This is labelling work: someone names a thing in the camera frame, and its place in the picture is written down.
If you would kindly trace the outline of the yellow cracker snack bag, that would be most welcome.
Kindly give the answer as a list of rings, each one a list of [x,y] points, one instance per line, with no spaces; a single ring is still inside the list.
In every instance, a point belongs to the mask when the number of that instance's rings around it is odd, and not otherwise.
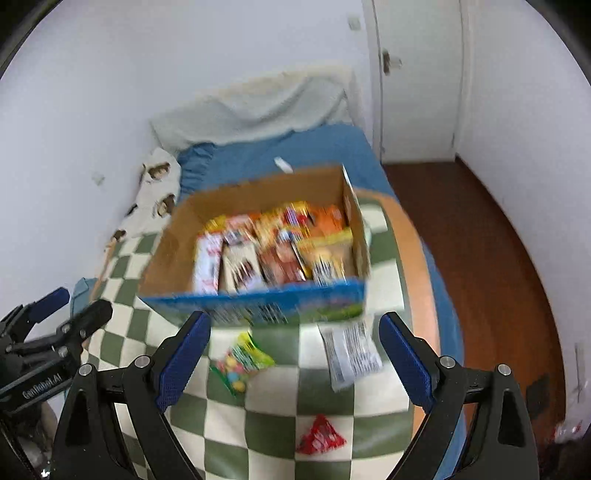
[[[297,252],[318,285],[332,285],[356,277],[353,265],[353,232],[342,229],[324,237],[298,241]]]

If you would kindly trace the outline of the grey white snack packet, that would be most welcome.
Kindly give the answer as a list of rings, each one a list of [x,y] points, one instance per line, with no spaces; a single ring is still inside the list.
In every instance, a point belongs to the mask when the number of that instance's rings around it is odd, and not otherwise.
[[[318,330],[325,347],[332,391],[345,390],[383,370],[383,361],[363,320],[322,324]]]

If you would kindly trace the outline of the bear print white cloth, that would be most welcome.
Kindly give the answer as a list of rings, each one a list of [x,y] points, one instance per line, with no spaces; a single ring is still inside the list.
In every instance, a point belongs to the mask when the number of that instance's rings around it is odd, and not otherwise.
[[[108,243],[158,233],[169,222],[180,192],[181,168],[176,159],[155,148],[142,164],[139,190]]]

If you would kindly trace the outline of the brown pastry snack packet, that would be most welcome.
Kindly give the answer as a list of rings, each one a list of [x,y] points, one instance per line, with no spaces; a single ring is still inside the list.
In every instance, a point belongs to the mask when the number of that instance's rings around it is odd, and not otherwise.
[[[259,252],[259,262],[264,278],[273,287],[307,281],[304,267],[290,242],[267,246]]]

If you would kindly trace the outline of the white Franzzi cookie packet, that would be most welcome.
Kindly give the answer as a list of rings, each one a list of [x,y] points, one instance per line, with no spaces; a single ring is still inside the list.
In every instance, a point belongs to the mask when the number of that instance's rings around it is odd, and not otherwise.
[[[245,242],[225,246],[222,252],[221,289],[227,294],[243,294],[266,288],[256,244]]]

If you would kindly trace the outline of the green blue milk carton box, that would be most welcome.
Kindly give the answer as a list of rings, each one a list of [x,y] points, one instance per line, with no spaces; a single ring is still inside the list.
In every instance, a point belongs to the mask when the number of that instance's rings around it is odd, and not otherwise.
[[[144,270],[138,296],[170,321],[339,322],[363,313],[370,272],[346,168],[276,174],[186,198]]]

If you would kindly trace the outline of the red small snack packet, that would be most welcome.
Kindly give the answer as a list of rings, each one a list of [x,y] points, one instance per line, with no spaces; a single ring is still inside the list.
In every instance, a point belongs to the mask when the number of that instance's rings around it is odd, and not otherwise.
[[[346,439],[335,430],[325,415],[318,415],[301,438],[296,452],[302,455],[325,454],[346,445]]]

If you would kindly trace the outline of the green white checkered tablecloth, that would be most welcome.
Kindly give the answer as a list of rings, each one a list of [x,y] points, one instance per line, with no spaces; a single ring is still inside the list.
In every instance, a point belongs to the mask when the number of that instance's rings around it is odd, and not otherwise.
[[[382,202],[360,195],[360,204],[372,264],[363,320],[368,333],[373,330],[383,368],[335,392],[317,325],[213,329],[180,400],[165,412],[202,479],[386,479],[401,459],[414,433],[414,411],[377,330],[383,313],[394,310],[409,318],[408,292]],[[82,354],[99,370],[150,355],[177,331],[136,296],[158,237],[144,234],[114,246],[96,293],[112,302],[113,316]],[[211,364],[242,331],[252,332],[274,366],[256,374],[245,394],[232,395]],[[297,445],[318,414],[328,417],[345,446],[318,456],[298,454]]]

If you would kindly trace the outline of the blue bed sheet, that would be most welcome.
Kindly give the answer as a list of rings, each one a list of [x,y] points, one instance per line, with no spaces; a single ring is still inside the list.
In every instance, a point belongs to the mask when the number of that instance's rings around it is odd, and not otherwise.
[[[126,367],[211,316],[164,410],[204,479],[384,479],[424,417],[378,335],[394,312],[464,357],[433,257],[363,133],[156,151],[156,224],[122,225],[98,287],[113,307],[85,362]]]

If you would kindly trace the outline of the white door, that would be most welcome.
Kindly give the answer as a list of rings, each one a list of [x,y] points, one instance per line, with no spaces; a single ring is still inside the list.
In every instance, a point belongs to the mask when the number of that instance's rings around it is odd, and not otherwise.
[[[365,1],[373,142],[384,163],[451,161],[464,76],[463,3]]]

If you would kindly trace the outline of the red white stick packet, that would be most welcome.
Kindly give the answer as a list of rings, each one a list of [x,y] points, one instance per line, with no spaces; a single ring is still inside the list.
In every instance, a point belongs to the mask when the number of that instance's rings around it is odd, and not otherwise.
[[[221,233],[205,233],[197,237],[192,280],[193,291],[196,294],[217,294],[222,246]]]

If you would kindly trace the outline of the watermelon bubble gum bag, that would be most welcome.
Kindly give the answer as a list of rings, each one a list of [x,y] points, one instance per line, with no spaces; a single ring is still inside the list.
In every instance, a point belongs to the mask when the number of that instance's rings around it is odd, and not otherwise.
[[[245,394],[253,376],[274,366],[273,357],[256,345],[252,334],[242,332],[224,356],[212,362],[211,370],[232,395],[238,396]]]

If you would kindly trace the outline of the orange snack packet in box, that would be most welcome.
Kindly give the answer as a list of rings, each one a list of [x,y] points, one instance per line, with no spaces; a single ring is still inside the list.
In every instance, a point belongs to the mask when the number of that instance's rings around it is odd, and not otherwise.
[[[346,220],[337,205],[308,208],[308,234],[311,237],[327,237],[346,228]]]

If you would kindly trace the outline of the white pillow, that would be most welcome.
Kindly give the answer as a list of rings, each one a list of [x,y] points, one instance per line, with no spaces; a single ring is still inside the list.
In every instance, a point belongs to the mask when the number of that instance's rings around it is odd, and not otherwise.
[[[150,120],[160,146],[173,155],[200,143],[255,142],[338,123],[365,126],[355,72],[339,64],[204,91]]]

